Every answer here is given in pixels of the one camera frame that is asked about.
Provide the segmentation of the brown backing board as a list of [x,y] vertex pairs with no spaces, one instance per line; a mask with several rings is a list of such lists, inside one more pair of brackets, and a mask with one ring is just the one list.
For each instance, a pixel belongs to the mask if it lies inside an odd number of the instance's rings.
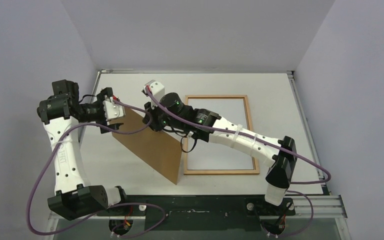
[[113,132],[112,136],[168,181],[178,184],[182,151],[177,139],[150,127],[134,134]]

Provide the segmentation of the photo print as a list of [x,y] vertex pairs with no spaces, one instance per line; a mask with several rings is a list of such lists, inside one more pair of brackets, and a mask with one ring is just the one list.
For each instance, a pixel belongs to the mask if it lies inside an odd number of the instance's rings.
[[[207,109],[248,130],[253,129],[248,97],[245,95],[189,95],[186,104],[195,109]],[[198,140],[185,155],[185,174],[259,174],[258,162],[238,150],[216,143]]]

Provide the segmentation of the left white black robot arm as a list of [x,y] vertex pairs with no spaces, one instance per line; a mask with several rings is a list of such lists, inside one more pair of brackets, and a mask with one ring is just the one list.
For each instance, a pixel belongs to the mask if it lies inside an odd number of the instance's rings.
[[117,105],[113,90],[106,87],[96,95],[96,101],[81,103],[79,85],[69,80],[52,83],[53,94],[42,100],[37,114],[43,122],[54,153],[55,195],[48,198],[51,211],[66,220],[110,208],[116,215],[129,210],[129,201],[121,186],[105,188],[91,185],[84,169],[80,151],[78,124],[103,125],[102,134],[118,130],[119,123],[110,124],[125,116],[125,109]]

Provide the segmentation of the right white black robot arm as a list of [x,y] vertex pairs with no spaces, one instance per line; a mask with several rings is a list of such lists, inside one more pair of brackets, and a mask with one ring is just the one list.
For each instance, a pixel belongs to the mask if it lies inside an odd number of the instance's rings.
[[155,132],[168,127],[194,142],[223,145],[261,161],[268,167],[262,207],[270,215],[282,209],[297,162],[292,138],[278,139],[252,132],[216,112],[184,104],[175,92],[164,95],[159,103],[146,102],[144,108],[146,114],[142,121],[151,122],[149,127]]

